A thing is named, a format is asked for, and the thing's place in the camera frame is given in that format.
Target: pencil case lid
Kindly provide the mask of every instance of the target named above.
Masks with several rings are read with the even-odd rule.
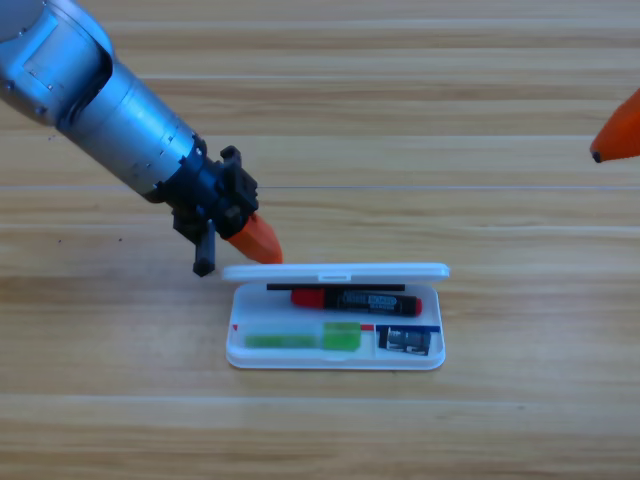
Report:
[[[437,283],[449,277],[442,263],[326,263],[238,265],[222,278],[237,283]]]

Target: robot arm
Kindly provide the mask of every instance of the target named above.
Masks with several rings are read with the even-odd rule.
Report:
[[[73,0],[0,0],[0,11],[0,98],[147,201],[169,205],[173,227],[195,245],[195,273],[214,271],[216,232],[251,260],[282,262],[240,152],[230,146],[210,160],[205,142],[118,61],[85,10]]]

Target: black marker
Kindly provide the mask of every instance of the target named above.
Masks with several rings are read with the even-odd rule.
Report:
[[[406,295],[389,295],[339,288],[296,289],[291,292],[294,305],[324,310],[417,317],[422,313],[422,300]]]

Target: wooden table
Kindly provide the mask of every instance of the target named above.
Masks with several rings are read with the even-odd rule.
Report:
[[[241,149],[287,262],[448,264],[448,357],[235,370],[166,206],[2,107],[0,478],[640,478],[640,161],[588,153],[637,0],[84,5]]]

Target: orange object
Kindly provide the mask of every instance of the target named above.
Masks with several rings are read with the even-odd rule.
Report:
[[[227,241],[254,262],[282,263],[280,242],[271,226],[254,213],[244,228]]]
[[[640,155],[640,90],[620,105],[591,144],[600,163]]]

